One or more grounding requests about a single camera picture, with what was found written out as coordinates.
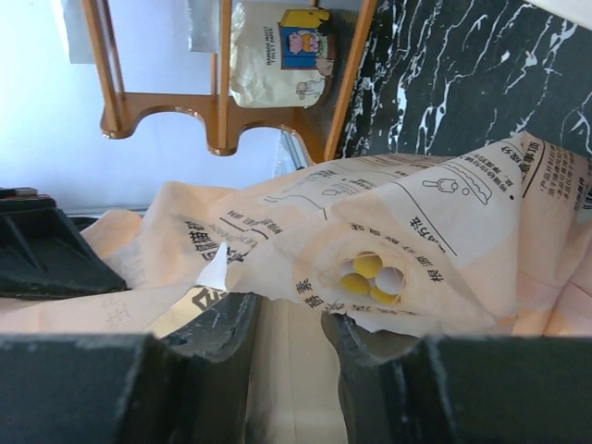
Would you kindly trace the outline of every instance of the cartoon character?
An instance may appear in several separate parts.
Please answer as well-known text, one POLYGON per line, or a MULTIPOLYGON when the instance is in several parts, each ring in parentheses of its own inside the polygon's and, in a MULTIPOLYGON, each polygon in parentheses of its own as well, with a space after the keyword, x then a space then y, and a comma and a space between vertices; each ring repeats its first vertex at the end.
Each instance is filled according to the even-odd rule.
POLYGON ((301 81, 296 85, 296 93, 300 97, 300 100, 304 100, 307 95, 312 95, 314 98, 318 98, 321 96, 324 89, 324 80, 301 81))
POLYGON ((278 23, 281 36, 281 68, 318 70, 323 77, 333 73, 329 54, 329 12, 324 9, 289 9, 278 23))

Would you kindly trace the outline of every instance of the cartoon print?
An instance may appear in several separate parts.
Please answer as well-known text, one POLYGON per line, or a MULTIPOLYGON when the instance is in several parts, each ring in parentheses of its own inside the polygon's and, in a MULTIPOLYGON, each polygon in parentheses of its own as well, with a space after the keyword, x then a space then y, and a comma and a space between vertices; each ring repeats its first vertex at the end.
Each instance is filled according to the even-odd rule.
POLYGON ((296 93, 300 97, 300 100, 304 100, 307 95, 312 95, 314 98, 318 98, 321 96, 324 89, 324 80, 301 81, 296 85, 296 93))
POLYGON ((282 69, 318 70, 323 77, 333 74, 328 47, 331 33, 328 11, 289 9, 278 26, 282 69))

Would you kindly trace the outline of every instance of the black marble surface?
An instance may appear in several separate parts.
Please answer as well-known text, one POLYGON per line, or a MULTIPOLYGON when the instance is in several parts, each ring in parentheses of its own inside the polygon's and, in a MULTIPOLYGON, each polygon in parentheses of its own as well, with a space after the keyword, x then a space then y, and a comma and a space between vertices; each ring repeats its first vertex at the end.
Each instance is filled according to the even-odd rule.
POLYGON ((528 130, 592 154, 592 31, 522 0, 384 0, 337 156, 456 155, 528 130))

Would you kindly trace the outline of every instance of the yellow ball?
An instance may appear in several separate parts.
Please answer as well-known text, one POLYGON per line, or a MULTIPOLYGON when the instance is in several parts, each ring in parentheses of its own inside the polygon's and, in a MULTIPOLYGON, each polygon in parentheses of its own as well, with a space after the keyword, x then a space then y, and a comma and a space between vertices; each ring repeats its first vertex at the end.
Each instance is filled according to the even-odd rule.
POLYGON ((371 289, 370 296, 372 296, 372 299, 374 299, 376 302, 385 304, 394 303, 399 299, 398 294, 387 294, 378 288, 371 289))
POLYGON ((370 284, 364 278, 357 273, 350 273, 347 276, 341 278, 341 286, 345 290, 353 291, 358 294, 368 294, 370 291, 370 284))
POLYGON ((353 260, 353 269, 365 278, 374 278, 382 268, 382 259, 377 255, 356 257, 353 260))

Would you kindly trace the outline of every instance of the wooden rack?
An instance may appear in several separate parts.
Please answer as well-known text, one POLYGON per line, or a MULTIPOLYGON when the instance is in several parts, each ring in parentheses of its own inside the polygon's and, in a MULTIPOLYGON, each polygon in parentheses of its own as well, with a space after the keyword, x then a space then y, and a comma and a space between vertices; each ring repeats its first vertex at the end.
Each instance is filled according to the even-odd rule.
POLYGON ((197 117, 203 122, 208 149, 215 155, 235 154, 239 137, 245 130, 271 127, 295 135, 305 147, 312 163, 333 159, 365 40, 376 9, 376 0, 361 1, 362 6, 339 87, 330 130, 328 134, 324 134, 318 125, 315 125, 314 120, 309 118, 305 108, 241 108, 228 96, 231 0, 220 0, 220 53, 212 54, 211 57, 210 95, 127 92, 121 75, 108 0, 83 0, 94 59, 105 99, 105 110, 101 119, 103 134, 111 139, 123 139, 133 134, 144 117, 173 111, 197 117), (218 58, 220 91, 217 89, 218 58))

